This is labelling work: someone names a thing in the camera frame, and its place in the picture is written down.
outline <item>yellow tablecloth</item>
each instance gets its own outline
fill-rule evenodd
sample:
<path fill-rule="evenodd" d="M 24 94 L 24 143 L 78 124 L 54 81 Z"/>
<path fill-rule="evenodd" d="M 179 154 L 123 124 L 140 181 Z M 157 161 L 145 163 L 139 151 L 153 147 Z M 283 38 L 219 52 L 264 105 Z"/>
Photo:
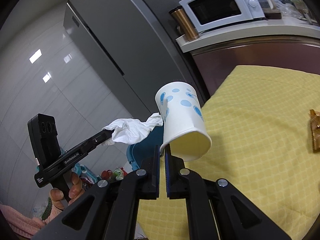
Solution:
<path fill-rule="evenodd" d="M 320 213 L 320 153 L 312 151 L 309 110 L 320 110 L 320 76 L 237 66 L 202 108 L 212 148 L 185 163 L 203 178 L 228 179 L 293 240 Z M 138 222 L 150 240 L 188 239 L 184 200 L 140 201 Z"/>

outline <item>white microwave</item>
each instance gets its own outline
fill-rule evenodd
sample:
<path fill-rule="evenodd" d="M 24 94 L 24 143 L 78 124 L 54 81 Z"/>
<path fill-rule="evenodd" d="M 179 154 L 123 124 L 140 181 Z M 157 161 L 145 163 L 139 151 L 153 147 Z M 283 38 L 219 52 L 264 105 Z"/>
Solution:
<path fill-rule="evenodd" d="M 180 5 L 198 32 L 265 18 L 258 0 L 182 0 Z"/>

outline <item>white tissue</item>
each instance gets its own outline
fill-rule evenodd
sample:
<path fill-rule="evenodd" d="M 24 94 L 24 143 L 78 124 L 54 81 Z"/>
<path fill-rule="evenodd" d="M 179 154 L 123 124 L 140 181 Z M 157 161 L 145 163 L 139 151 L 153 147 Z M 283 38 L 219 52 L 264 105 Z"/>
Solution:
<path fill-rule="evenodd" d="M 117 119 L 102 129 L 114 130 L 112 137 L 102 145 L 113 145 L 115 142 L 135 144 L 145 139 L 156 126 L 162 126 L 163 120 L 159 113 L 152 114 L 146 122 L 138 119 Z"/>

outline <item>microwave door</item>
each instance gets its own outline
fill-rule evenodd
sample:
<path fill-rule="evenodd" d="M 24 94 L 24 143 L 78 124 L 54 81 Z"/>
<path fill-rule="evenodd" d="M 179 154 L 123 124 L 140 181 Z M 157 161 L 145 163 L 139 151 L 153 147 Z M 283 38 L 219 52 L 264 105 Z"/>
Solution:
<path fill-rule="evenodd" d="M 182 0 L 180 4 L 198 32 L 253 19 L 246 0 Z"/>

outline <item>metal bolt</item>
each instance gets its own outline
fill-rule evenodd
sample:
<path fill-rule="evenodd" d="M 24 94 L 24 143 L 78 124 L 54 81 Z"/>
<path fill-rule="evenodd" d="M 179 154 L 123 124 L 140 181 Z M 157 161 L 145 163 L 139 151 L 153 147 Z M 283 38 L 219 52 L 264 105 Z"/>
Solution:
<path fill-rule="evenodd" d="M 188 175 L 189 173 L 190 173 L 190 171 L 188 169 L 183 168 L 180 170 L 181 175 Z"/>
<path fill-rule="evenodd" d="M 108 185 L 108 182 L 104 179 L 98 181 L 98 187 L 105 187 Z"/>
<path fill-rule="evenodd" d="M 228 182 L 225 179 L 219 179 L 218 180 L 218 185 L 220 187 L 225 187 L 226 185 L 228 185 Z"/>
<path fill-rule="evenodd" d="M 136 174 L 137 174 L 138 176 L 143 176 L 143 175 L 147 174 L 147 172 L 146 172 L 144 169 L 140 169 L 140 170 L 137 170 L 137 171 L 136 171 Z"/>

